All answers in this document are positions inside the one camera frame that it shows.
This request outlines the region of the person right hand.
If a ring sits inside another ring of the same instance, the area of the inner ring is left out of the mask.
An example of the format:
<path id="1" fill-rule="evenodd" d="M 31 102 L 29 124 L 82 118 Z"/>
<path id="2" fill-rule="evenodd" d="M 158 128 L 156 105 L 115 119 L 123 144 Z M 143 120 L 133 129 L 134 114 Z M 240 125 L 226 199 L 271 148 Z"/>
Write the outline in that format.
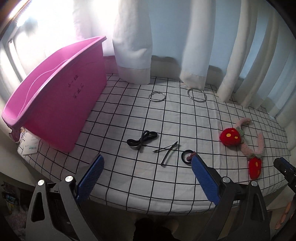
<path id="1" fill-rule="evenodd" d="M 275 230 L 279 230 L 283 226 L 283 223 L 287 220 L 287 215 L 290 211 L 291 205 L 292 205 L 292 201 L 288 202 L 284 213 L 282 214 L 281 218 L 278 220 L 278 222 L 275 225 L 275 228 L 274 228 Z"/>

